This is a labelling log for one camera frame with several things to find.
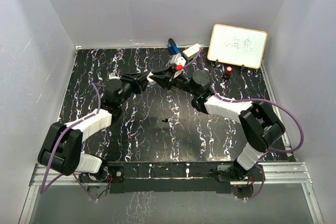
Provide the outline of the white earbud charging case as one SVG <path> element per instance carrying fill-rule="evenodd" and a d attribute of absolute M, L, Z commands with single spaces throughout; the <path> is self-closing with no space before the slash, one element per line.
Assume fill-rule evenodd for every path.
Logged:
<path fill-rule="evenodd" d="M 149 74 L 146 77 L 149 86 L 153 86 L 156 84 L 156 82 L 151 78 L 152 76 L 153 76 L 153 73 L 149 72 Z"/>

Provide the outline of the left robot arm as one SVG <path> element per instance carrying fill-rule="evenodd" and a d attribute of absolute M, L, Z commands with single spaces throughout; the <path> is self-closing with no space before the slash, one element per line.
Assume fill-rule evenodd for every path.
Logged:
<path fill-rule="evenodd" d="M 82 144 L 90 136 L 108 128 L 122 114 L 122 105 L 133 94 L 139 94 L 152 81 L 151 72 L 128 73 L 111 77 L 98 96 L 98 107 L 75 121 L 56 122 L 48 130 L 38 155 L 38 163 L 69 176 L 90 173 L 96 181 L 108 177 L 108 168 L 101 158 L 82 152 Z"/>

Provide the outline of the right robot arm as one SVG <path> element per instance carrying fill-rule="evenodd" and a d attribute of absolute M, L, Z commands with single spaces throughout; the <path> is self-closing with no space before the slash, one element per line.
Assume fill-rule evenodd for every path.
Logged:
<path fill-rule="evenodd" d="M 210 75 L 204 70 L 195 71 L 190 78 L 175 75 L 175 68 L 150 73 L 149 82 L 163 88 L 176 87 L 193 95 L 192 107 L 197 111 L 218 115 L 241 124 L 247 144 L 234 160 L 229 172 L 240 180 L 247 180 L 253 174 L 253 167 L 269 148 L 285 133 L 285 127 L 264 101 L 234 102 L 219 98 L 211 90 Z"/>

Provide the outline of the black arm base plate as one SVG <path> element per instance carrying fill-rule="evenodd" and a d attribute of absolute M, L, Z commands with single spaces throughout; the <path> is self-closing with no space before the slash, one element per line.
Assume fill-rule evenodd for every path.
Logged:
<path fill-rule="evenodd" d="M 111 194 L 134 192 L 231 193 L 234 186 L 251 187 L 264 180 L 262 167 L 252 168 L 245 178 L 229 172 L 233 162 L 107 162 L 96 174 L 82 174 L 81 182 L 106 186 Z"/>

